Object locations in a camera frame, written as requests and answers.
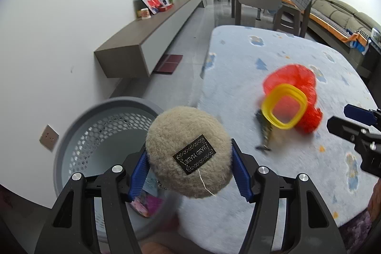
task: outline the fluffy beige ball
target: fluffy beige ball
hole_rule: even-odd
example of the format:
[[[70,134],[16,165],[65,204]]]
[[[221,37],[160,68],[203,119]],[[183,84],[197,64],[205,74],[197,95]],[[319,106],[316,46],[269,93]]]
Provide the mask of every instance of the fluffy beige ball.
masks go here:
[[[151,168],[161,184],[184,196],[211,196],[199,172],[187,175],[173,158],[199,136],[204,135],[216,154],[200,168],[205,187],[213,194],[223,189],[232,178],[231,139],[218,120],[191,107],[175,107],[160,114],[150,126],[145,146]]]

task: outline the silver bolt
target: silver bolt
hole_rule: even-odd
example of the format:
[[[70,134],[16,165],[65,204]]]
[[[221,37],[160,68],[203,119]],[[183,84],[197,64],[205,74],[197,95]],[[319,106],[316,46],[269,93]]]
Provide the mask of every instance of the silver bolt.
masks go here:
[[[80,178],[82,178],[82,175],[79,172],[76,172],[75,174],[72,175],[72,179],[74,181],[78,181]]]
[[[308,175],[306,175],[306,174],[300,174],[299,175],[299,179],[301,179],[303,182],[305,182],[305,181],[308,181]]]
[[[370,145],[370,149],[372,151],[375,151],[376,150],[376,143],[373,141],[372,144]]]
[[[269,169],[265,166],[261,166],[258,168],[258,171],[261,173],[261,174],[268,174],[269,173]]]
[[[121,172],[123,170],[123,167],[120,166],[120,165],[115,165],[113,168],[112,168],[112,172]]]

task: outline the dark green object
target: dark green object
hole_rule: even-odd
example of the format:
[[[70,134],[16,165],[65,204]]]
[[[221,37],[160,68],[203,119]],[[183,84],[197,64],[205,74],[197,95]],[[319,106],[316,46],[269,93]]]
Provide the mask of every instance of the dark green object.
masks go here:
[[[264,117],[260,109],[255,114],[255,117],[261,126],[261,133],[262,133],[262,144],[256,146],[255,148],[261,151],[271,151],[271,149],[267,145],[269,144],[269,141],[270,141],[272,125],[269,122],[269,120]]]

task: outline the yellow plastic container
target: yellow plastic container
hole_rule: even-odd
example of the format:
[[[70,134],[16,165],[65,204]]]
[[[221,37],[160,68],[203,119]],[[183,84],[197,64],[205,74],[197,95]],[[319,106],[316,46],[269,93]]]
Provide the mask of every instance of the yellow plastic container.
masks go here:
[[[291,97],[294,99],[300,106],[298,112],[294,117],[288,122],[283,123],[279,121],[273,114],[273,110],[277,103],[284,97]],[[262,102],[261,110],[266,119],[269,120],[271,124],[280,128],[280,129],[290,129],[293,128],[302,118],[307,109],[307,97],[306,95],[298,88],[287,83],[283,83],[275,87],[271,93],[265,98]]]

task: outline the electrical outlet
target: electrical outlet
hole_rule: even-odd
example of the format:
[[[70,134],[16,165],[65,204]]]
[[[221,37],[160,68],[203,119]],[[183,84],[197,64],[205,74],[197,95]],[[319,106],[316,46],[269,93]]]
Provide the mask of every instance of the electrical outlet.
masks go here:
[[[54,129],[51,128],[49,125],[47,125],[40,137],[40,142],[47,149],[49,149],[50,151],[53,151],[54,146],[56,145],[56,142],[58,140],[58,137],[59,135],[54,131]]]

